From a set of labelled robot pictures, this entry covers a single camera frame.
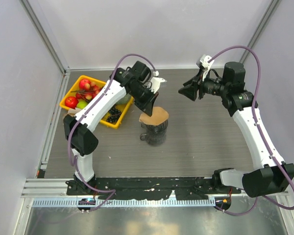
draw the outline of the yellow basket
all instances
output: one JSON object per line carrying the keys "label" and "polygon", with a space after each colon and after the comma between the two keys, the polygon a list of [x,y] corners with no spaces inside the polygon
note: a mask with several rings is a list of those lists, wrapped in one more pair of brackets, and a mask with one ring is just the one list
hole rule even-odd
{"label": "yellow basket", "polygon": [[[85,75],[81,75],[77,79],[77,81],[74,83],[74,85],[71,87],[71,89],[66,93],[64,98],[61,100],[61,102],[59,104],[61,108],[66,109],[66,110],[70,109],[69,107],[65,106],[65,99],[67,97],[69,97],[69,96],[75,96],[75,92],[73,92],[73,91],[79,90],[79,86],[78,86],[79,82],[80,82],[80,80],[82,80],[84,78],[90,80],[91,82],[95,82],[96,85],[99,86],[99,87],[104,87],[104,85],[106,84],[106,82],[103,82],[103,81],[100,81],[100,80],[97,80],[97,79],[94,79],[92,77],[88,77],[88,76],[85,76]],[[131,99],[128,101],[127,104],[116,105],[116,108],[121,111],[121,116],[120,116],[119,120],[115,124],[107,122],[107,118],[110,116],[108,113],[100,120],[100,123],[103,124],[103,125],[106,125],[108,127],[111,127],[113,129],[118,129],[118,127],[120,126],[120,124],[121,124],[127,110],[133,104],[133,102],[134,102],[134,98],[131,97]]]}

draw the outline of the white panel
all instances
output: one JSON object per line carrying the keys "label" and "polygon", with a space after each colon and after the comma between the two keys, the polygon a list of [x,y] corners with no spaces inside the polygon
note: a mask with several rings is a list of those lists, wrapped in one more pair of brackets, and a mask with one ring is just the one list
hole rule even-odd
{"label": "white panel", "polygon": [[[281,156],[294,163],[294,0],[281,1],[255,52],[262,64],[257,99],[262,120]],[[257,68],[252,56],[245,68],[247,88],[253,91]]]}
{"label": "white panel", "polygon": [[0,1],[0,235],[34,177],[61,74],[21,4]]}
{"label": "white panel", "polygon": [[[39,0],[73,69],[113,68],[130,52],[146,56],[157,67],[194,68],[202,54],[247,45],[269,2]],[[228,52],[215,66],[238,60],[242,53]]]}

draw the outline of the basket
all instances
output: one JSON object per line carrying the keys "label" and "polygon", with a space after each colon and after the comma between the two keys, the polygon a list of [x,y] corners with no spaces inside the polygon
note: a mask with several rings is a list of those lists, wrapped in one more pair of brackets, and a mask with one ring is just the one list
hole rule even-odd
{"label": "basket", "polygon": [[[100,81],[100,80],[97,80],[97,79],[94,79],[92,77],[88,77],[85,75],[81,75],[77,79],[77,81],[74,83],[74,85],[70,88],[70,90],[66,93],[66,95],[63,97],[63,99],[61,100],[61,102],[59,104],[61,108],[66,109],[66,110],[70,109],[69,107],[65,106],[65,99],[69,96],[75,96],[75,92],[73,92],[73,91],[76,91],[79,89],[79,86],[78,86],[79,82],[80,82],[80,80],[82,80],[84,78],[86,78],[90,81],[94,81],[96,83],[96,85],[99,87],[104,87],[104,85],[106,84],[106,82],[103,82],[103,81]],[[126,112],[128,111],[129,107],[133,104],[133,102],[134,102],[134,98],[131,97],[131,99],[128,101],[127,104],[116,105],[116,108],[121,111],[121,116],[116,123],[113,124],[113,123],[106,122],[107,118],[110,116],[108,113],[100,120],[100,123],[103,125],[106,125],[108,127],[111,127],[113,129],[118,129]]]}

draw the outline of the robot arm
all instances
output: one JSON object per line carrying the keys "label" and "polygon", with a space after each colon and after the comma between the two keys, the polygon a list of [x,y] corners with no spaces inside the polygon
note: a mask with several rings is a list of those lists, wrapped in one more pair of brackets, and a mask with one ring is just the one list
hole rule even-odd
{"label": "robot arm", "polygon": [[[215,171],[214,177],[220,186],[233,186],[244,189],[250,197],[263,196],[283,192],[289,185],[288,181],[273,161],[274,156],[292,179],[294,177],[294,164],[286,164],[276,151],[270,137],[262,123],[258,104],[255,105],[257,123],[253,118],[253,94],[245,90],[245,69],[243,64],[228,62],[224,66],[221,80],[209,77],[209,70],[213,63],[210,56],[204,55],[197,65],[199,72],[191,80],[183,84],[179,93],[195,101],[204,95],[212,94],[222,98],[223,106],[239,126],[253,161],[253,172],[242,172],[235,169],[221,169]],[[271,156],[262,140],[265,136],[267,143],[273,151]]]}
{"label": "robot arm", "polygon": [[[110,80],[108,80],[107,84],[87,107],[78,112],[74,117],[67,115],[64,118],[64,129],[67,140],[72,127],[82,118],[82,121],[73,133],[71,148],[74,155],[77,156],[76,164],[85,182],[90,184],[95,178],[93,151],[98,145],[98,139],[93,135],[93,132],[110,108],[126,94],[130,94],[134,97],[134,103],[140,110],[149,116],[152,115],[153,104],[158,96],[160,84],[166,82],[166,80],[159,78],[157,71],[153,72],[153,78],[150,81],[148,81],[148,78],[146,79],[148,75],[149,77],[151,76],[150,69],[140,61],[137,61],[132,68],[128,67],[126,70],[118,68],[109,88],[108,84]],[[96,106],[88,111],[89,107],[102,94],[104,96]],[[75,172],[74,179],[82,188],[85,188],[77,171]]]}

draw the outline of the wall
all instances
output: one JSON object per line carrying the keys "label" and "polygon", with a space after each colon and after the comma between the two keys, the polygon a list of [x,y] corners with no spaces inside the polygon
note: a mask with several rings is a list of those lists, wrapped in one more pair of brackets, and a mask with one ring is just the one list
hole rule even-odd
{"label": "wall", "polygon": [[[255,52],[262,65],[257,98],[262,119],[277,150],[294,163],[294,0],[281,1]],[[257,67],[252,56],[245,68],[246,87],[254,90]]]}
{"label": "wall", "polygon": [[0,235],[35,176],[61,74],[17,0],[0,1]]}
{"label": "wall", "polygon": [[[158,68],[196,68],[202,54],[247,45],[270,0],[30,2],[44,12],[40,17],[49,22],[44,27],[51,28],[72,69],[102,69],[113,68],[130,52],[145,55]],[[217,63],[241,55],[229,52]]]}

